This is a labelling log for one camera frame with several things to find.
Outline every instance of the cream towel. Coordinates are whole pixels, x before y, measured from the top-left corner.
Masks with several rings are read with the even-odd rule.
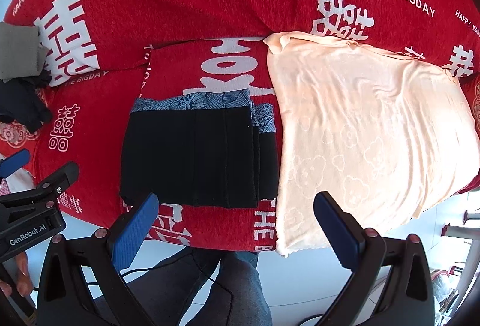
[[[384,233],[477,175],[475,123],[448,71],[332,36],[265,43],[284,132],[278,253],[328,246],[313,212],[319,191]]]

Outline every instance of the blue leaf-pattern fabric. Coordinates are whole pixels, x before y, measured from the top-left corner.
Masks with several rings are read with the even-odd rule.
[[[192,109],[226,109],[250,106],[250,91],[248,89],[225,93],[197,92],[168,98],[153,100],[137,98],[131,113],[161,110],[192,110]]]
[[[250,103],[250,114],[251,114],[251,126],[258,127],[257,113],[255,111],[255,104],[253,101]]]
[[[276,132],[273,115],[273,105],[269,103],[258,104],[254,107],[255,117],[258,122],[258,132]]]

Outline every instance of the person's leg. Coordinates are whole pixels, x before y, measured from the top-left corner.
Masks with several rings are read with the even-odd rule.
[[[213,283],[205,305],[187,326],[272,326],[257,263],[258,254],[227,253],[220,262],[218,284]]]
[[[195,261],[191,253],[195,251]],[[212,276],[223,251],[186,247],[128,284],[130,290],[156,324],[177,326],[195,295],[208,280],[199,269]],[[101,296],[95,300],[100,314],[112,324],[118,324],[107,302]]]

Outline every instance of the red bedspread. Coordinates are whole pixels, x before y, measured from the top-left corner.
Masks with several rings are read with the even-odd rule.
[[[459,77],[480,70],[480,14],[471,0],[14,0],[5,20],[40,27],[51,49],[47,68],[54,84],[63,83],[50,106],[54,122],[39,135],[22,134],[34,152],[34,175],[78,162],[79,181],[60,198],[62,208],[107,227],[126,208],[117,196],[122,139],[145,75],[146,66],[139,66],[147,65],[154,48],[302,30],[405,53]],[[275,102],[259,61],[262,46],[216,40],[155,51],[156,86],[165,97],[250,87],[254,101]],[[222,63],[220,57],[230,59]],[[169,68],[172,60],[181,60],[181,67]],[[11,133],[0,129],[2,149],[19,145],[8,138]],[[256,211],[164,205],[150,236],[199,247],[271,249],[274,214],[271,202]]]

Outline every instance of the human hand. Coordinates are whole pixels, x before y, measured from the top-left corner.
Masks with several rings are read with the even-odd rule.
[[[18,276],[17,276],[17,291],[21,296],[25,298],[33,291],[33,283],[28,273],[28,257],[27,253],[23,252],[15,256],[15,262],[18,267]],[[0,280],[0,289],[3,291],[5,296],[8,298],[11,295],[11,287],[7,283]]]

